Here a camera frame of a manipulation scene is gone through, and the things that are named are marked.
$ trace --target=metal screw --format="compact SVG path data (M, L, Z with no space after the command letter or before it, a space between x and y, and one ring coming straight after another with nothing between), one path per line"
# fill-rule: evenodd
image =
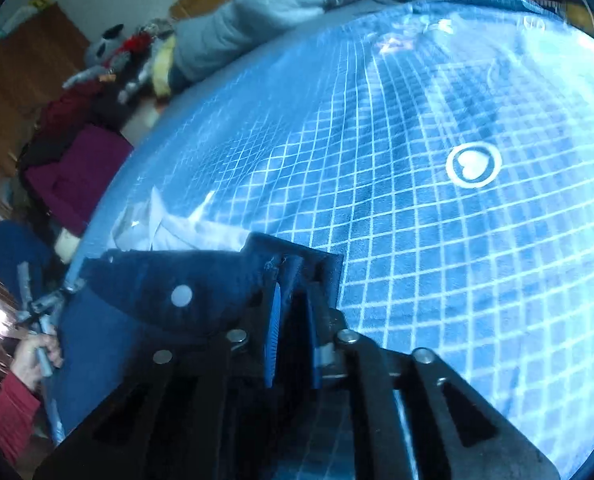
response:
M226 338L232 344L243 343L248 338L248 333L241 328L234 328L226 334Z
M434 352L427 348L417 348L413 352L414 360L425 365L434 361Z
M165 365L169 363L173 358L173 353L170 350L158 350L152 356L152 360L157 365Z
M337 339L342 343L346 343L351 345L352 343L356 343L359 341L360 335L357 334L354 330L350 330L349 328L344 328L337 332Z

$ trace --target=bed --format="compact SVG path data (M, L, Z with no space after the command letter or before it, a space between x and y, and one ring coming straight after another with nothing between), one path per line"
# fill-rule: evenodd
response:
M349 326L437 351L563 479L594 449L594 40L531 1L362 0L189 89L66 284L153 188L170 214L343 254ZM307 422L282 478L350 478L347 415Z

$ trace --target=human hand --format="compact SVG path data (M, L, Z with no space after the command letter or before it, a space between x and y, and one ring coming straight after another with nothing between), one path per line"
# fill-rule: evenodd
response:
M10 365L10 371L28 388L31 392L37 389L39 381L42 380L42 369L37 359L37 349L45 348L48 359L57 368L63 364L59 341L54 335L38 334L29 335L19 343L14 352L14 359Z

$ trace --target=red sleeve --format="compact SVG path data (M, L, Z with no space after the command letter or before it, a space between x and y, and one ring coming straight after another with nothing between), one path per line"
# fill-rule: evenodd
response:
M8 462L14 464L28 444L39 405L16 375L9 373L1 382L0 449Z

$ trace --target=purple cloth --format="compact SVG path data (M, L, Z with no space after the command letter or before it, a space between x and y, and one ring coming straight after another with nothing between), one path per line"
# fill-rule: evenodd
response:
M122 136L87 124L59 162L28 168L26 179L57 221L81 236L131 151Z

